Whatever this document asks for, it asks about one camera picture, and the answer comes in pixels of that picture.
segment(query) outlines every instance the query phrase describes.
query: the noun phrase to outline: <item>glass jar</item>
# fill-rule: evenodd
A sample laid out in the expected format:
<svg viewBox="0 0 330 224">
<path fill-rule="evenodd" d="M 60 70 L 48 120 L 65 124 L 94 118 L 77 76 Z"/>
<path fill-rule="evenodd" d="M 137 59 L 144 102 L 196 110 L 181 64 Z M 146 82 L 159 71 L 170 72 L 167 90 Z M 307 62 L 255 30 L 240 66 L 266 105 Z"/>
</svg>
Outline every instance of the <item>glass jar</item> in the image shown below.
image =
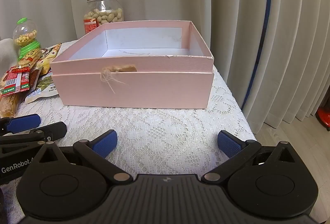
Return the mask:
<svg viewBox="0 0 330 224">
<path fill-rule="evenodd" d="M 37 36 L 37 24 L 26 17 L 17 21 L 13 32 L 13 40 L 20 47 L 25 47 L 34 42 Z"/>
<path fill-rule="evenodd" d="M 124 21 L 123 8 L 117 0 L 87 0 L 87 5 L 84 15 L 86 34 L 102 24 Z"/>
</svg>

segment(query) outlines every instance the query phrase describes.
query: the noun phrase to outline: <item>snack bag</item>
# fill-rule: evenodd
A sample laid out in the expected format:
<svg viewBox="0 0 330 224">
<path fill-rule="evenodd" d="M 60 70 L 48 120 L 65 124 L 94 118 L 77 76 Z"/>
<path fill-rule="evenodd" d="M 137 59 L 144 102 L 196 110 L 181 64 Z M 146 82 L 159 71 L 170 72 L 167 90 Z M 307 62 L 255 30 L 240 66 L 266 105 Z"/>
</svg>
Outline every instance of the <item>snack bag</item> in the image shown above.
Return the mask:
<svg viewBox="0 0 330 224">
<path fill-rule="evenodd" d="M 7 71 L 1 78 L 0 80 L 0 88 L 4 88 L 6 85 L 6 81 L 7 81 L 7 76 L 8 76 L 9 71 Z"/>
<path fill-rule="evenodd" d="M 11 94 L 0 100 L 0 117 L 15 117 L 19 107 L 20 93 Z"/>
<path fill-rule="evenodd" d="M 57 56 L 57 53 L 60 50 L 61 45 L 62 44 L 59 43 L 49 48 L 42 49 L 44 50 L 44 53 L 42 54 L 42 57 L 39 59 L 39 61 L 36 64 L 36 68 L 42 68 L 40 75 L 45 75 L 48 73 L 48 71 L 51 68 L 50 63 Z"/>
<path fill-rule="evenodd" d="M 58 94 L 52 75 L 53 73 L 49 72 L 38 79 L 36 89 L 25 98 L 25 104 L 29 104 L 40 97 L 52 97 Z"/>
<path fill-rule="evenodd" d="M 29 74 L 29 72 L 14 73 L 10 70 L 1 97 L 29 90 Z"/>
<path fill-rule="evenodd" d="M 18 67 L 12 69 L 12 72 L 26 72 L 34 66 L 34 64 L 42 56 L 42 51 L 40 48 L 33 49 L 29 51 L 18 63 Z"/>
<path fill-rule="evenodd" d="M 40 75 L 42 68 L 39 69 L 34 69 L 32 71 L 30 71 L 30 78 L 29 78 L 29 84 L 30 84 L 30 89 L 29 91 L 24 92 L 23 98 L 22 98 L 22 102 L 24 101 L 24 99 L 31 94 L 37 87 L 37 82 L 38 82 L 38 78 Z"/>
</svg>

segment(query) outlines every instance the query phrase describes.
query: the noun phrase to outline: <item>white lace tablecloth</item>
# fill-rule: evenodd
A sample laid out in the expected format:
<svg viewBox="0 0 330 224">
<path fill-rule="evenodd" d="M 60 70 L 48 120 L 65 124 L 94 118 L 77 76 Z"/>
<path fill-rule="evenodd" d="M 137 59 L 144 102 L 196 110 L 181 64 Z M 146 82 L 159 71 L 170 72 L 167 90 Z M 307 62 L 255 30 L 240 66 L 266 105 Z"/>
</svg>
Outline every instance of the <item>white lace tablecloth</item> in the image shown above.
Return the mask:
<svg viewBox="0 0 330 224">
<path fill-rule="evenodd" d="M 73 42 L 62 45 L 61 51 Z M 22 104 L 18 116 L 37 113 L 41 126 L 63 121 L 68 128 L 59 146 L 92 140 L 109 129 L 118 134 L 117 148 L 107 157 L 116 166 L 138 173 L 195 173 L 202 176 L 228 158 L 217 147 L 227 130 L 241 140 L 255 139 L 243 113 L 216 68 L 207 109 L 135 109 L 63 105 L 59 96 Z M 16 199 L 19 179 L 1 186 L 9 224 L 24 214 Z"/>
</svg>

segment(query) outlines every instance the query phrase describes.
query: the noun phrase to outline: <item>curtain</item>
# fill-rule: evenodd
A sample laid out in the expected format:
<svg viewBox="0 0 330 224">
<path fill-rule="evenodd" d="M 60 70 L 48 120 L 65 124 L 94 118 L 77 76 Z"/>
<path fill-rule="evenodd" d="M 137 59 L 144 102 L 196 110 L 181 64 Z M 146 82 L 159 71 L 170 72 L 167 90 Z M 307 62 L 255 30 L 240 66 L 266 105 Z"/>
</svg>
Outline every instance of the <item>curtain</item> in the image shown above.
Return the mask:
<svg viewBox="0 0 330 224">
<path fill-rule="evenodd" d="M 125 20 L 192 20 L 254 133 L 315 114 L 330 85 L 328 0 L 271 0 L 262 44 L 267 0 L 118 1 Z M 0 37 L 28 17 L 42 47 L 80 38 L 86 8 L 86 0 L 0 0 Z"/>
</svg>

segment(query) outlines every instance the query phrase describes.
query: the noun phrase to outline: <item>green cap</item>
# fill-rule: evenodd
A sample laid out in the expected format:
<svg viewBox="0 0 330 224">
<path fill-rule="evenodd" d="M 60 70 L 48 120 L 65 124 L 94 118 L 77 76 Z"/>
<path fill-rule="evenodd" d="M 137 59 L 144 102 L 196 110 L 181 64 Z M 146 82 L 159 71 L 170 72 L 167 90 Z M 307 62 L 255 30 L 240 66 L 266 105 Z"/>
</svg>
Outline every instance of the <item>green cap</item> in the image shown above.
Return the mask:
<svg viewBox="0 0 330 224">
<path fill-rule="evenodd" d="M 17 21 L 17 24 L 22 24 L 26 20 L 27 20 L 27 17 L 23 17 L 23 18 L 21 18 L 20 20 Z"/>
<path fill-rule="evenodd" d="M 40 42 L 38 42 L 37 40 L 35 40 L 34 42 L 31 42 L 27 46 L 24 46 L 23 48 L 21 48 L 19 50 L 19 59 L 18 59 L 18 61 L 20 61 L 21 58 L 24 57 L 31 50 L 37 49 L 39 47 L 40 47 Z"/>
</svg>

